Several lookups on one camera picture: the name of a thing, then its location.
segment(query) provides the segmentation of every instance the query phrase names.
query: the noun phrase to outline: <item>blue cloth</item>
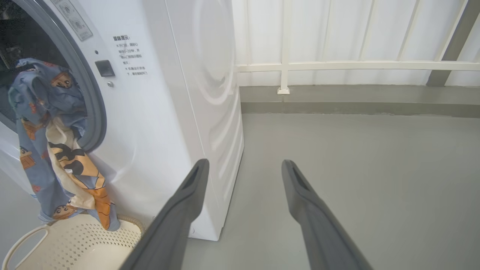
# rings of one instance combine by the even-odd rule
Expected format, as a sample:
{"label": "blue cloth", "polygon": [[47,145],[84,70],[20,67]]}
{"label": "blue cloth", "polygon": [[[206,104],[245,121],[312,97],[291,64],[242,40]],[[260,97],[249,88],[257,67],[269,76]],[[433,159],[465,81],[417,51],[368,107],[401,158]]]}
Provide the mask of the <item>blue cloth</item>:
{"label": "blue cloth", "polygon": [[[69,200],[74,194],[62,188],[48,157],[46,126],[58,116],[65,126],[82,136],[86,125],[86,111],[82,92],[67,68],[33,58],[19,60],[17,67],[32,64],[35,68],[21,72],[9,90],[9,101],[17,114],[17,133],[20,141],[20,160],[32,185],[43,222],[73,217],[84,209],[73,207]],[[95,178],[83,176],[87,186],[95,186]],[[95,210],[88,212],[97,218]],[[110,224],[115,231],[120,227],[115,205],[110,205]]]}

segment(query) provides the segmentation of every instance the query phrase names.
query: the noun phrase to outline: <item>white washing machine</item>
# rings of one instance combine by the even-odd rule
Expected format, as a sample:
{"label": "white washing machine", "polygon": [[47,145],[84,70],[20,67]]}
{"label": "white washing machine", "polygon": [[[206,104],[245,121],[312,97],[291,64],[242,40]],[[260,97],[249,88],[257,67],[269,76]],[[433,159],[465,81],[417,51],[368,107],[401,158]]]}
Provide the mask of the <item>white washing machine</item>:
{"label": "white washing machine", "polygon": [[[148,225],[192,165],[208,158],[191,237],[218,240],[244,145],[230,0],[12,1],[50,37],[84,91],[88,127],[79,143],[118,212]],[[105,60],[114,75],[97,67]],[[0,117],[0,169],[34,196],[12,122]]]}

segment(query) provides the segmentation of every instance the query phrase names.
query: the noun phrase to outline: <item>white plastic basket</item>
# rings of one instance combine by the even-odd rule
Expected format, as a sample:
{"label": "white plastic basket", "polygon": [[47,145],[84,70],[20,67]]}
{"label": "white plastic basket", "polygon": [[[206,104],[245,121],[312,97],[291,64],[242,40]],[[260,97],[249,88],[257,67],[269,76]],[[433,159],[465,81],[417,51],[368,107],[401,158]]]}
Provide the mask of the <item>white plastic basket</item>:
{"label": "white plastic basket", "polygon": [[8,269],[19,246],[39,231],[45,231],[45,236],[15,269],[118,269],[144,232],[139,221],[118,218],[120,228],[115,232],[106,231],[95,218],[83,214],[40,226],[13,245],[2,270]]}

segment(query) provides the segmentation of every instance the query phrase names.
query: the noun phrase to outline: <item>laundry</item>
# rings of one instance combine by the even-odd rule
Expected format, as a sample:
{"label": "laundry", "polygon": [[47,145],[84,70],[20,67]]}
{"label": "laundry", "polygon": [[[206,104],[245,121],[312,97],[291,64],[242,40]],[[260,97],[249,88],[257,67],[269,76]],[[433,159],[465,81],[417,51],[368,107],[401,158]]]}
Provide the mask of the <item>laundry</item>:
{"label": "laundry", "polygon": [[87,211],[109,231],[120,227],[105,178],[76,138],[86,122],[83,95],[71,72],[32,58],[19,60],[21,72],[9,90],[17,114],[20,161],[40,202],[43,222]]}

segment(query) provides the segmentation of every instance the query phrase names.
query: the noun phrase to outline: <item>white metal railing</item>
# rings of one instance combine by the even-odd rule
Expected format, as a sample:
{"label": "white metal railing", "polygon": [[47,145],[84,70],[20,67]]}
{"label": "white metal railing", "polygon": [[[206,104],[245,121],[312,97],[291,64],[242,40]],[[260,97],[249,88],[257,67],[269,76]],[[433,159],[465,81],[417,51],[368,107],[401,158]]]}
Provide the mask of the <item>white metal railing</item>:
{"label": "white metal railing", "polygon": [[[245,1],[245,22],[247,24],[247,61],[248,63],[252,62],[251,52],[250,52],[250,33],[249,33],[249,1]],[[372,18],[376,13],[376,3],[377,0],[372,0],[370,12],[367,20],[367,26],[365,29],[365,34],[363,36],[363,41],[359,54],[359,61],[314,61],[314,62],[296,62],[290,63],[290,31],[291,31],[291,19],[292,19],[292,0],[283,0],[283,36],[282,36],[282,56],[281,63],[266,63],[266,64],[241,64],[238,65],[238,72],[262,72],[262,71],[280,71],[280,88],[278,89],[279,94],[288,94],[288,72],[296,70],[338,70],[338,69],[410,69],[410,70],[458,70],[458,71],[480,71],[480,50],[475,56],[474,62],[466,61],[442,61],[442,57],[447,50],[448,44],[452,39],[452,36],[455,32],[455,29],[460,21],[460,18],[463,14],[465,6],[467,5],[468,0],[462,0],[460,8],[458,9],[456,19],[452,23],[448,35],[445,37],[441,49],[438,51],[435,59],[433,61],[402,61],[405,47],[408,43],[408,40],[412,34],[412,30],[415,26],[415,23],[418,18],[418,6],[422,0],[416,0],[412,14],[410,16],[410,21],[408,23],[405,36],[398,53],[396,61],[363,61],[365,50],[370,41],[371,35],[371,23]],[[327,18],[327,27],[325,32],[324,43],[328,44],[328,37],[330,35],[330,14],[332,4],[328,11]],[[325,46],[321,53],[322,59],[325,59]]]}

